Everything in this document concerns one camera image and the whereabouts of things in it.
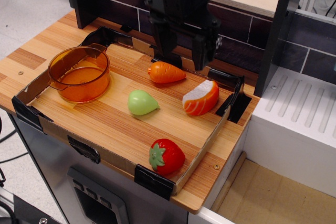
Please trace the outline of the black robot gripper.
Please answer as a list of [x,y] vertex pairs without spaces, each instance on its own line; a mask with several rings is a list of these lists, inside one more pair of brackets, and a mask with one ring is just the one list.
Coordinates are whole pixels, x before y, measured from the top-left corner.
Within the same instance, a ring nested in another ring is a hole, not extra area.
[[177,46],[182,34],[192,40],[192,60],[196,71],[214,58],[219,44],[220,20],[210,13],[209,0],[146,0],[156,46],[163,57]]

